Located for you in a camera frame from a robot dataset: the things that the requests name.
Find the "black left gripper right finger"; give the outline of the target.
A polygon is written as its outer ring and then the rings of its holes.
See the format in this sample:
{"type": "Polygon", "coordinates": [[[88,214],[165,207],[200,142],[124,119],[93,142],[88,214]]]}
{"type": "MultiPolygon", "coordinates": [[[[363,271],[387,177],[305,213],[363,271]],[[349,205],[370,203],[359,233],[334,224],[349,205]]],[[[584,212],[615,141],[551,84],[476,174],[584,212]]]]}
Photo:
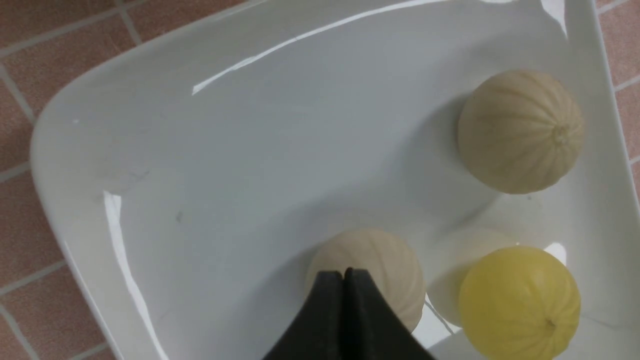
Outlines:
{"type": "Polygon", "coordinates": [[[348,268],[343,279],[345,360],[433,360],[385,301],[365,269],[348,268]]]}

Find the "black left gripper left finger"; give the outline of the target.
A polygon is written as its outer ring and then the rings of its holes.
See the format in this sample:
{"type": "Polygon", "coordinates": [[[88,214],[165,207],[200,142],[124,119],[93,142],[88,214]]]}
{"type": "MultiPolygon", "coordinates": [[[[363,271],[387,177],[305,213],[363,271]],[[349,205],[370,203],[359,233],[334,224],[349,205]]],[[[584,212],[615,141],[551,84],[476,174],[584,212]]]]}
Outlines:
{"type": "Polygon", "coordinates": [[[338,360],[342,298],[342,274],[318,272],[302,308],[265,360],[338,360]]]}

